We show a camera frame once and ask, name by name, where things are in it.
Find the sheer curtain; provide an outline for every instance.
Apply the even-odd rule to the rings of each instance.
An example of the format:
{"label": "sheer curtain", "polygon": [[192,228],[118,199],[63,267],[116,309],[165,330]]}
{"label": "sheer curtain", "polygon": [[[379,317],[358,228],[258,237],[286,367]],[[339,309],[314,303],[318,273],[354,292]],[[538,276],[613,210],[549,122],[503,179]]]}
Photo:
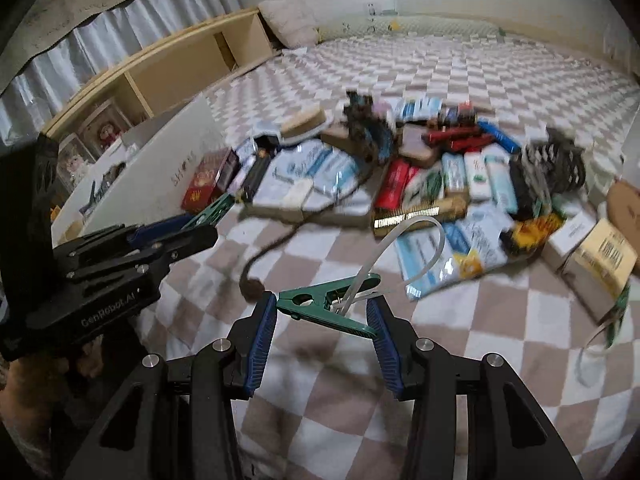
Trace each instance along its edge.
{"label": "sheer curtain", "polygon": [[174,32],[239,9],[239,0],[128,0],[98,14],[31,59],[2,93],[2,144],[36,134],[103,70]]}

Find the green clothespin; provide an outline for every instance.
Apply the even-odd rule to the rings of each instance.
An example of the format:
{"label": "green clothespin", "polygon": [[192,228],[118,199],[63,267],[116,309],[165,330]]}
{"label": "green clothespin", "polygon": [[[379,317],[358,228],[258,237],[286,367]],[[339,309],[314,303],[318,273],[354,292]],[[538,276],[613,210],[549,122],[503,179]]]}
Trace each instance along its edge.
{"label": "green clothespin", "polygon": [[220,219],[229,212],[229,210],[234,206],[235,203],[235,198],[229,195],[229,193],[223,193],[218,199],[214,200],[211,204],[204,208],[201,213],[198,213],[191,220],[189,220],[189,222],[181,230],[184,231],[185,229],[196,227],[202,224],[216,225],[218,222],[220,222]]}
{"label": "green clothespin", "polygon": [[[354,279],[355,276],[352,276],[320,285],[284,290],[278,295],[276,307],[293,319],[305,319],[340,332],[375,339],[376,331],[371,327],[331,311],[332,304],[344,297]],[[358,292],[374,288],[379,283],[380,275],[370,272]]]}

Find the red package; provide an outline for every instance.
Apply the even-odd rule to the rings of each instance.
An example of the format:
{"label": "red package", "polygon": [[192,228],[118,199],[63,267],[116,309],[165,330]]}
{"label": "red package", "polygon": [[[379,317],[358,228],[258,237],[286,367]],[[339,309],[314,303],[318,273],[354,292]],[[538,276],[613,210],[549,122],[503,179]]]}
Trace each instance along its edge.
{"label": "red package", "polygon": [[428,130],[422,134],[422,140],[428,145],[433,146],[446,140],[459,139],[463,137],[481,135],[482,130],[478,126],[467,126],[464,128],[443,128],[440,130]]}
{"label": "red package", "polygon": [[402,202],[402,191],[409,176],[409,163],[398,158],[389,165],[385,181],[378,193],[374,207],[377,209],[397,209]]}
{"label": "red package", "polygon": [[451,140],[445,143],[446,149],[455,153],[479,152],[481,148],[495,142],[494,136],[484,134],[478,137],[468,137],[467,139]]}
{"label": "red package", "polygon": [[406,177],[406,184],[408,184],[409,182],[411,182],[411,179],[416,176],[418,174],[418,172],[420,171],[420,168],[418,168],[417,166],[411,166],[409,168],[409,173]]}
{"label": "red package", "polygon": [[238,155],[231,148],[206,153],[182,199],[182,209],[192,214],[201,212],[226,191],[238,167]]}

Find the white box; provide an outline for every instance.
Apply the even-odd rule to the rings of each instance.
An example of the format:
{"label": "white box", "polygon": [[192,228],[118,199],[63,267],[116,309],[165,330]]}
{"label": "white box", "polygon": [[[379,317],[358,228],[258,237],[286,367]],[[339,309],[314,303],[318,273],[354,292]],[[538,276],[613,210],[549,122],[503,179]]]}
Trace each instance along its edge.
{"label": "white box", "polygon": [[542,259],[555,272],[574,252],[574,249],[587,237],[596,221],[587,213],[580,212],[553,233],[542,249]]}
{"label": "white box", "polygon": [[102,197],[81,234],[183,214],[180,205],[202,156],[224,146],[209,104],[198,94],[140,150]]}
{"label": "white box", "polygon": [[491,200],[491,184],[482,153],[465,153],[466,184],[471,200]]}

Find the bed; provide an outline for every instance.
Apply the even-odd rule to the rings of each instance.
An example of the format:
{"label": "bed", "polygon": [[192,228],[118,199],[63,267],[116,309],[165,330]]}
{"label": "bed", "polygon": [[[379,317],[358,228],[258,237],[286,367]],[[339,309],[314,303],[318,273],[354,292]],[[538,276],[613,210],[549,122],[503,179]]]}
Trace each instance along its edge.
{"label": "bed", "polygon": [[[514,36],[361,36],[279,56],[208,97],[230,145],[260,119],[281,120],[310,102],[339,108],[346,88],[382,96],[424,91],[450,102],[471,98],[495,109],[500,127],[522,140],[528,128],[556,124],[576,142],[616,155],[640,103],[629,77],[547,44]],[[195,353],[225,336],[252,305],[238,277],[258,248],[287,230],[268,219],[220,222],[209,251],[175,264],[162,297],[138,330],[167,359]],[[375,241],[367,230],[308,225],[252,274],[278,292],[356,274]],[[393,247],[374,270],[401,281]],[[640,424],[640,307],[636,285],[618,345],[605,358],[579,350],[594,324],[575,295],[542,261],[520,263],[409,301],[386,296],[450,353],[498,352],[532,391],[586,480],[602,477]],[[350,311],[365,322],[364,306]],[[456,478],[465,478],[465,401],[458,399]],[[385,390],[370,341],[280,315],[262,386],[235,402],[239,445],[249,478],[385,479],[399,476],[412,404]]]}

